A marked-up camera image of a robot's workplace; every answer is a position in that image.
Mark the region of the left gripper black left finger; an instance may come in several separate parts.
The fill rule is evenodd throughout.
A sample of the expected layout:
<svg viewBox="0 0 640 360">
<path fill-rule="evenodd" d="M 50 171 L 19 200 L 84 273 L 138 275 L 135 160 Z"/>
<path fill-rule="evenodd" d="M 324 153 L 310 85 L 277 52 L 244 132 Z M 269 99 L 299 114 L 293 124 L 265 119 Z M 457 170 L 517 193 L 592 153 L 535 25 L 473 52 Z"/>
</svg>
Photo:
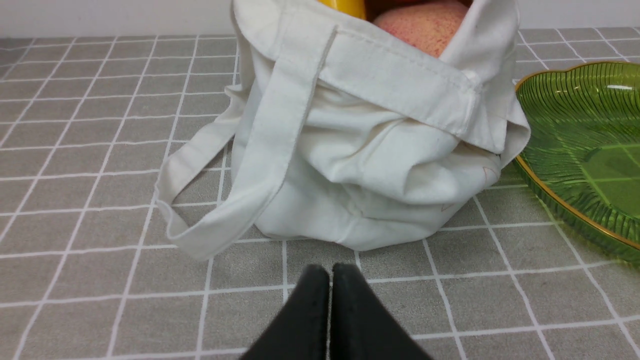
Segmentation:
<svg viewBox="0 0 640 360">
<path fill-rule="evenodd" d="M 242 360 L 324 360 L 329 298 L 327 271 L 318 264 L 306 266 L 288 300 Z"/>
</svg>

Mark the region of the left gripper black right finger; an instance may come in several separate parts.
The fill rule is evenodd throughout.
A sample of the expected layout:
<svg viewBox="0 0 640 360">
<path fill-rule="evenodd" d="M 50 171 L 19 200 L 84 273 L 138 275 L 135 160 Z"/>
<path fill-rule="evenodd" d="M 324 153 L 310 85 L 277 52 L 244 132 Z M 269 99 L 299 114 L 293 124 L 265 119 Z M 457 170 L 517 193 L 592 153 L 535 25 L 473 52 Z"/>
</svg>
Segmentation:
<svg viewBox="0 0 640 360">
<path fill-rule="evenodd" d="M 431 360 L 381 303 L 354 264 L 333 265 L 332 360 Z"/>
</svg>

